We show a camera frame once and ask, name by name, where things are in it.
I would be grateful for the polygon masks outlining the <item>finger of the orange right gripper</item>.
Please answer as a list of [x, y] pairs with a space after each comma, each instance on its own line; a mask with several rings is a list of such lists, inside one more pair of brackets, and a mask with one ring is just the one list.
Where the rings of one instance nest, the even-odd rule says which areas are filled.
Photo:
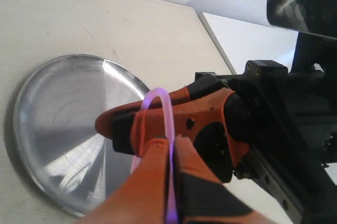
[[[95, 129], [102, 136], [111, 140], [140, 140], [165, 136], [164, 114], [160, 96], [153, 99], [148, 96], [137, 101], [110, 109], [99, 115], [95, 121]], [[192, 85], [168, 93], [172, 108], [195, 99]], [[182, 135], [195, 140], [195, 134], [187, 129], [186, 118], [178, 119], [174, 115], [175, 136]]]

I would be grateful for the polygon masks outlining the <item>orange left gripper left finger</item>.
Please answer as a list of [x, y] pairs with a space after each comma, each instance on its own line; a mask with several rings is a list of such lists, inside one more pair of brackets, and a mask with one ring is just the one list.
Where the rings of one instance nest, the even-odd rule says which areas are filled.
[[169, 186], [169, 141], [151, 139], [127, 181], [77, 223], [164, 223]]

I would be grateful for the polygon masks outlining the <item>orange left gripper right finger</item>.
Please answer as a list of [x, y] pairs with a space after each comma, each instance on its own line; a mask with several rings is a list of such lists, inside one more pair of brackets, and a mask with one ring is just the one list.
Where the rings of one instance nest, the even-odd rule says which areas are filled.
[[182, 136], [175, 139], [175, 197], [179, 223], [273, 223], [231, 194]]

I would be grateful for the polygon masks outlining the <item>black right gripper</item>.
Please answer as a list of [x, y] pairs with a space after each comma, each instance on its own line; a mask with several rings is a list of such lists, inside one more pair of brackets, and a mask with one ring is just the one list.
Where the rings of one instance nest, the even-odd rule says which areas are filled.
[[[169, 94], [175, 134], [191, 140], [222, 182], [249, 151], [244, 135], [251, 150], [237, 178], [252, 179], [293, 223], [336, 223], [336, 180], [327, 173], [336, 163], [335, 76], [251, 60], [243, 74], [219, 79], [230, 89]], [[142, 157], [147, 142], [165, 135], [160, 98], [141, 105], [112, 110], [114, 150]]]

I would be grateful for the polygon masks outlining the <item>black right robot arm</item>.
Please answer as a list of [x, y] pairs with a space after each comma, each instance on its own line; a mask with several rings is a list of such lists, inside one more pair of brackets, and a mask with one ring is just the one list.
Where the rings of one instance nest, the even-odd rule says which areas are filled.
[[336, 223], [336, 42], [300, 34], [291, 69], [250, 60], [101, 114], [97, 132], [140, 165], [85, 221], [268, 223], [224, 183], [251, 179], [293, 223]]

